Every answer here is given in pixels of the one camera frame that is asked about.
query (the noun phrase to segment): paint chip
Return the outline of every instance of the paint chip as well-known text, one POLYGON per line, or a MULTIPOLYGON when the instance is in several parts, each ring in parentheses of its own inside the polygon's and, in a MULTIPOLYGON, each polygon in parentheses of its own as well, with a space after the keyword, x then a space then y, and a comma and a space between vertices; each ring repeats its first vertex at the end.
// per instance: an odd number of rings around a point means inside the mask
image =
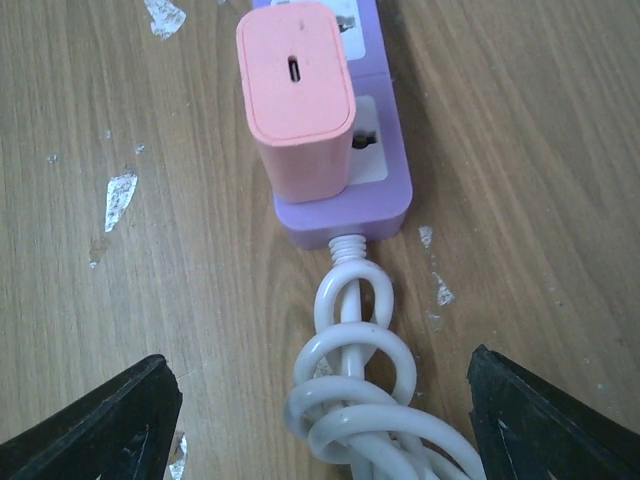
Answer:
POLYGON ((433 331, 436 333, 441 332, 444 328, 444 318, 442 318, 442 315, 427 312, 427 317, 429 318, 429 323, 433 327, 433 331))
POLYGON ((438 305, 443 307, 444 305, 449 305, 453 303, 456 299, 455 295, 449 290, 447 284, 444 283, 442 277, 438 275, 436 272, 433 272, 432 275, 438 281, 438 305))
POLYGON ((433 228, 425 225, 418 228, 418 233, 420 234, 420 241, 422 245, 424 245, 424 249, 429 250, 431 242, 433 241, 433 228))
POLYGON ((144 0, 144 4, 153 18, 151 33, 162 40, 176 33, 187 18, 187 14, 169 0, 144 0))
POLYGON ((182 480, 187 463, 187 436, 184 432, 174 434, 168 463, 172 480, 182 480))
POLYGON ((129 171, 119 177, 113 177, 107 184, 107 210, 104 217, 104 231, 109 233, 120 221, 129 206, 133 192, 138 185, 138 176, 129 171))

